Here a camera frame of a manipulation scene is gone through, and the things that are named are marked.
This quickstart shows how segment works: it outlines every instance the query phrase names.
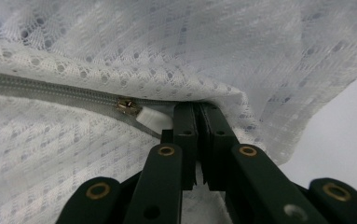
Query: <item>lace fabric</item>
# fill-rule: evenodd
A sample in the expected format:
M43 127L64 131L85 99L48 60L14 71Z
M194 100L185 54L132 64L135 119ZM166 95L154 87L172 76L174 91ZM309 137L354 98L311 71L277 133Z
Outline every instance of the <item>lace fabric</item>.
M0 73L214 102L241 142L281 164L309 118L357 78L357 1L0 1ZM139 139L122 140L130 136ZM0 222L53 221L65 193L97 175L124 180L156 143L89 111L0 96ZM112 171L100 160L114 161Z

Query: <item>zipper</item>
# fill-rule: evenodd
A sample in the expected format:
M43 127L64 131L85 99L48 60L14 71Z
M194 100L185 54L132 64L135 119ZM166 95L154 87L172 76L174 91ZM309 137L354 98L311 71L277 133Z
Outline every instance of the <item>zipper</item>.
M40 101L52 102L60 105L68 105L83 108L95 113L125 122L141 131L157 138L160 135L140 124L133 116L123 114L118 110L121 99L130 99L140 106L153 107L164 110L164 113L172 114L172 108L176 102L156 101L125 97L102 91L93 91L72 86L47 83L24 77L13 77L0 74L0 95L24 97Z

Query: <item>white mesh fabric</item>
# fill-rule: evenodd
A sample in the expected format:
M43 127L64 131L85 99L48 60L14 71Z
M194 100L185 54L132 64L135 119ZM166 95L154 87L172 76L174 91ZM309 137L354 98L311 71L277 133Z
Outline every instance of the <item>white mesh fabric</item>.
M213 101L241 142L260 146L280 164L289 160L308 119L357 78L357 0L0 1L0 73L138 98ZM10 99L0 97L0 111ZM35 110L39 118L55 108L36 104L46 107ZM64 119L69 118L44 122L69 122ZM37 122L7 112L0 113L0 120ZM33 129L42 133L42 127ZM23 167L18 169L21 176L49 174L38 189L15 182L12 192L49 200L42 196L44 185L62 184L48 181L58 178L48 167L40 170L34 168L37 163L3 160L7 146L35 148L31 141L10 137L11 132L6 125L0 129L0 166L16 162L12 164ZM141 137L156 143L148 135ZM131 160L127 149L121 150L124 160ZM91 162L81 168L100 167ZM126 166L122 162L114 167ZM65 164L64 169L70 173L74 167ZM102 174L82 175L80 180ZM2 185L10 178L0 170ZM57 214L15 201L16 194L0 196L0 214L10 214L0 215L1 222L46 222ZM10 213L17 202L31 211L27 219ZM65 202L54 203L61 207Z

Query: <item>brass screw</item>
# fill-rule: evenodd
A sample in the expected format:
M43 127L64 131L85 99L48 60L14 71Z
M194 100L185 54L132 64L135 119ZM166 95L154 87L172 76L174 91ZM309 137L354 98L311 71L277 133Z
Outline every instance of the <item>brass screw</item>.
M93 193L93 190L96 188L103 188L103 192L95 194ZM103 197L105 197L109 191L111 190L111 188L109 187L109 185L105 184L104 182L100 182L97 184L92 185L90 188L88 188L88 190L86 191L86 196L92 200L99 200Z
M252 156L256 156L257 151L256 151L256 149L254 149L252 147L241 147L240 153L244 156L252 157Z
M351 198L350 193L346 189L343 189L334 183L327 183L323 185L323 191L330 197L339 200L341 202L349 201Z
M158 154L161 156L171 156L174 154L174 148L172 147L161 147L158 149Z

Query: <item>white fabric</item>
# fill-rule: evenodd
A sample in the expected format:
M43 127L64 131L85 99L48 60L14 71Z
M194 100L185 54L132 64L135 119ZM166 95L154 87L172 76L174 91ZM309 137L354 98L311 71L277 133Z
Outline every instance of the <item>white fabric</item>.
M0 1L0 73L212 101L280 164L357 78L357 0ZM0 96L0 222L54 221L80 183L127 178L156 143L89 111Z

